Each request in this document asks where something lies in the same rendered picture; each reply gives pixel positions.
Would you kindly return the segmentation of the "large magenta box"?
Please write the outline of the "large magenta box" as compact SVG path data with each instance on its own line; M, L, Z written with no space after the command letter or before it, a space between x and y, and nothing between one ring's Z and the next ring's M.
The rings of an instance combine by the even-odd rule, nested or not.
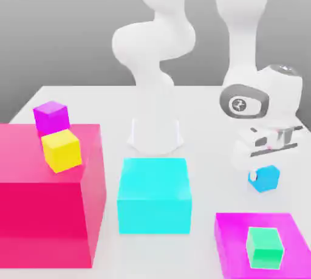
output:
M284 246L280 269L250 267L249 227L278 230ZM289 213L216 213L214 235L224 279L311 279L311 250Z

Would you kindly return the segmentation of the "large pink box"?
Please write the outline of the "large pink box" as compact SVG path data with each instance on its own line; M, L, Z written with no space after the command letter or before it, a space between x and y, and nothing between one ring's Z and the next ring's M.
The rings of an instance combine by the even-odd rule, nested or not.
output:
M71 131L83 163L56 174L33 124L0 124L0 269L92 267L106 203L101 130Z

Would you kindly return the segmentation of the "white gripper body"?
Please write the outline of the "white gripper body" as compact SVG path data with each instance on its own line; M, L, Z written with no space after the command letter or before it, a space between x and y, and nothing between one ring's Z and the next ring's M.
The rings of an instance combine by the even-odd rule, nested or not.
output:
M267 166L277 166L287 154L297 152L298 142L271 145L268 138L259 138L253 143L237 141L232 153L232 164L238 170L257 170Z

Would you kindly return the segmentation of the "large cyan box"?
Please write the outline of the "large cyan box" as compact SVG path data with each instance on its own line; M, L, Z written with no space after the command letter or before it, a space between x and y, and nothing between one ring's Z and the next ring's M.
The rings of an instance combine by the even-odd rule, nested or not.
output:
M189 234L192 194L184 158L125 158L117 195L121 234Z

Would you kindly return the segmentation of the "small purple cube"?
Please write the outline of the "small purple cube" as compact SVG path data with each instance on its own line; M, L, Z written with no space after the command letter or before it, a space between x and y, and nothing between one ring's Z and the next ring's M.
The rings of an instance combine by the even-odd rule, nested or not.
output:
M66 105L49 101L33 108L35 125L40 136L70 128Z

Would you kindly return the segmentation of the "small blue cube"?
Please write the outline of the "small blue cube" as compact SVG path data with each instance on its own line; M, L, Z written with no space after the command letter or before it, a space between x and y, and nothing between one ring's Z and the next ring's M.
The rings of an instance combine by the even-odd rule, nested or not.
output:
M274 165L258 168L257 180L250 181L250 172L248 173L248 182L260 193L276 189L278 186L280 170Z

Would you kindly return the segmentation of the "small yellow cube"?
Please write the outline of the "small yellow cube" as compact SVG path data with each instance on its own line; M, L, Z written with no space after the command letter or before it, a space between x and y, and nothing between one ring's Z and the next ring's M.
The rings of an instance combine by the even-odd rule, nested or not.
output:
M44 158L54 173L82 164L79 139L69 130L42 136Z

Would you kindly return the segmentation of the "small green cube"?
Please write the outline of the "small green cube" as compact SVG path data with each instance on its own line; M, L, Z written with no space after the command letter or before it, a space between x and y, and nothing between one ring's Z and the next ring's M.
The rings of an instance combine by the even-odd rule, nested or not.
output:
M279 270L284 246L275 227L249 227L246 250L252 269Z

